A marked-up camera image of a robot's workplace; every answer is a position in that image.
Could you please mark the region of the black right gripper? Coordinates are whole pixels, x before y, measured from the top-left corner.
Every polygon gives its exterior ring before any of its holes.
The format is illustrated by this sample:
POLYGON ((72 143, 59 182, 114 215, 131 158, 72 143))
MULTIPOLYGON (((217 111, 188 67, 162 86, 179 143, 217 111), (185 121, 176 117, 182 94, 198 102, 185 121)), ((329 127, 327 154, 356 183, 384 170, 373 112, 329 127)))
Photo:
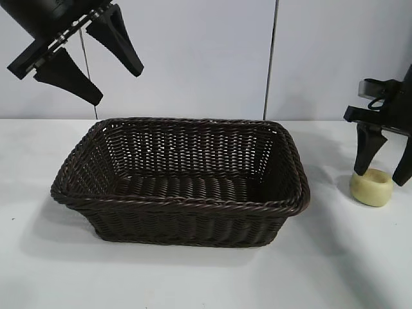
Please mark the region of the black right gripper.
MULTIPOLYGON (((360 94, 370 98, 366 108, 348 106, 344 119, 357 124, 357 156, 354 171, 362 176, 373 158, 388 141, 383 130, 411 135, 411 81, 363 80, 360 94)), ((393 181, 405 185, 412 176, 412 139, 408 138, 393 181)))

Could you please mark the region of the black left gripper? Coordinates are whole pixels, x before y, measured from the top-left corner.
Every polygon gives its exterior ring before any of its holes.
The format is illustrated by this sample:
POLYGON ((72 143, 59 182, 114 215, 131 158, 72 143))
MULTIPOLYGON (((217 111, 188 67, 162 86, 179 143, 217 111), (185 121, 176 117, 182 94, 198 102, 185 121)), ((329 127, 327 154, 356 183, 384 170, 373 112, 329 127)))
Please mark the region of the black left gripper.
MULTIPOLYGON (((44 55, 54 51, 87 22, 86 32, 107 48, 135 77, 144 65, 128 36, 118 5, 110 1, 1 1, 1 8, 33 37, 29 45, 8 65, 23 79, 44 55)), ((59 48, 36 69, 37 82, 68 91, 92 105, 99 105, 103 93, 75 64, 65 48, 59 48)))

